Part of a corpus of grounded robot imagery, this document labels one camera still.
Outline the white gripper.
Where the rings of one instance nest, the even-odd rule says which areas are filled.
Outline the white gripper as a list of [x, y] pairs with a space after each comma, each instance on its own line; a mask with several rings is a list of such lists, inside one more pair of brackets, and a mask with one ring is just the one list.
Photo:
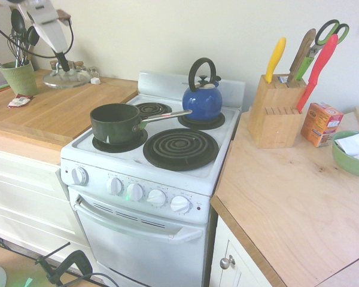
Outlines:
[[55, 51], [56, 58], [62, 69], [69, 72], [69, 64], [63, 53], [68, 49], [68, 44], [58, 20], [35, 23], [35, 29], [38, 35]]

